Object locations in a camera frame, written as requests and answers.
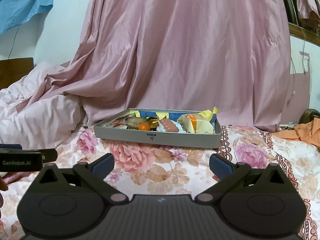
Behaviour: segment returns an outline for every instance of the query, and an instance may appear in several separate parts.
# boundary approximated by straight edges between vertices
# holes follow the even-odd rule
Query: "triangular cutout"
[[[281,183],[281,184],[284,183],[284,181],[283,181],[283,179],[281,178],[281,176],[280,176],[280,174],[278,173],[278,171],[274,171],[274,172],[273,172],[273,175],[272,175],[272,177],[271,177],[271,179],[270,179],[270,182],[273,182],[273,183]]]
[[[53,170],[47,170],[43,175],[40,183],[48,183],[48,182],[55,182],[58,181],[56,175],[54,174]]]

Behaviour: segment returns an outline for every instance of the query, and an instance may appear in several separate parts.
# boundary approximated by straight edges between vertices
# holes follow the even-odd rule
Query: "satin fabric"
[[[297,10],[302,23],[320,29],[320,0],[297,0]]]
[[[129,107],[216,106],[221,124],[275,131],[290,56],[283,0],[91,0],[70,65],[17,109],[66,92],[88,125]]]

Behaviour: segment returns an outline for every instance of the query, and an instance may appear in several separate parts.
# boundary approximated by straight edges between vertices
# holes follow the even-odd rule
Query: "orange fabric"
[[[320,149],[320,119],[315,118],[309,123],[296,125],[293,130],[283,130],[274,135],[289,141],[312,144]]]

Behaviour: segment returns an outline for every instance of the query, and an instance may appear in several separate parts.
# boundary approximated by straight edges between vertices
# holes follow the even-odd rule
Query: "bed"
[[[304,200],[308,215],[300,231],[305,240],[318,239],[320,225],[320,155],[306,143],[289,142],[249,127],[223,126],[220,149],[217,153],[233,163],[245,161],[263,168],[278,163]],[[72,133],[57,147],[57,165],[71,167],[77,162],[92,162],[105,153],[115,158],[115,169],[105,182],[130,198],[133,194],[191,194],[196,196],[217,183],[210,171],[209,157],[214,151],[97,139],[92,128]],[[0,239],[17,240],[24,233],[18,222],[16,208],[19,200],[37,175],[7,174],[15,181],[2,192]]]
[[[218,182],[208,165],[213,150],[97,139],[93,128],[86,127],[86,117],[77,97],[59,95],[43,99],[35,103],[35,108],[28,107],[19,114],[15,111],[14,107],[32,95],[48,73],[63,69],[63,66],[42,63],[8,89],[0,90],[0,131],[6,131],[0,132],[0,143],[20,143],[24,149],[54,147],[58,151],[56,164],[60,168],[70,168],[83,161],[90,163],[110,152],[116,164],[105,182],[129,198],[137,193],[195,197]],[[56,127],[55,122],[63,125]],[[318,149],[250,127],[223,126],[222,131],[217,153],[224,158],[233,163],[247,162],[257,168],[265,168],[269,163],[281,166],[308,210],[300,235],[305,240],[317,240],[320,226]],[[4,206],[1,208],[0,239],[18,240],[24,233],[16,208],[37,172],[0,175],[9,184],[9,190],[1,192]]]

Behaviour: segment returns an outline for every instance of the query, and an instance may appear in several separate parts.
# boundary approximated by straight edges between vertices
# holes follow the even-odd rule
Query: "blue cloth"
[[[0,0],[0,34],[28,22],[38,13],[49,12],[53,0]]]

